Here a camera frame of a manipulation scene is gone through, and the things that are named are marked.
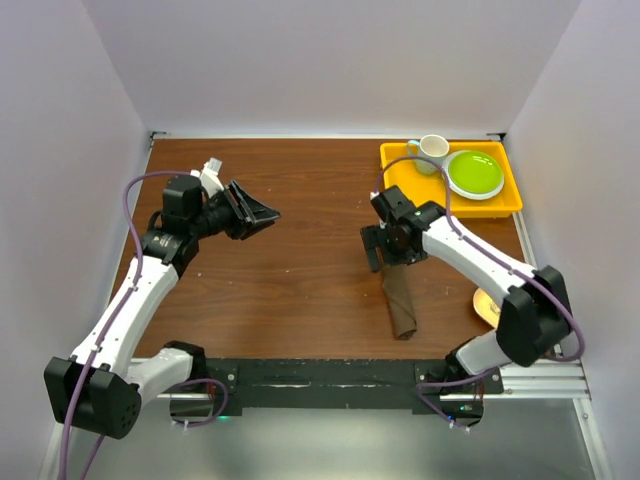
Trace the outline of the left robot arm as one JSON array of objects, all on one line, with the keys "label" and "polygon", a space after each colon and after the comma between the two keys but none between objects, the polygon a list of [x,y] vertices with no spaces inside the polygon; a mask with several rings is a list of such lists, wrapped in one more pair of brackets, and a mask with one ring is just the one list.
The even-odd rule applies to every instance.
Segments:
[{"label": "left robot arm", "polygon": [[280,214],[232,181],[223,186],[203,173],[173,173],[120,289],[91,333],[68,358],[52,358],[44,381],[57,422],[122,439],[144,405],[179,386],[196,392],[209,373],[203,348],[167,343],[138,365],[131,362],[158,307],[199,252],[201,240],[220,233],[245,240]]}]

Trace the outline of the brown cloth napkin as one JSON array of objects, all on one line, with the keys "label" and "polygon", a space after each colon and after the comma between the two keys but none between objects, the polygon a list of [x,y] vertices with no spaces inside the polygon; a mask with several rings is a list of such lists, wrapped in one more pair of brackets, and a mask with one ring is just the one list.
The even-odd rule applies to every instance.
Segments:
[{"label": "brown cloth napkin", "polygon": [[417,321],[405,268],[384,266],[381,275],[393,336],[396,340],[409,340],[417,331]]}]

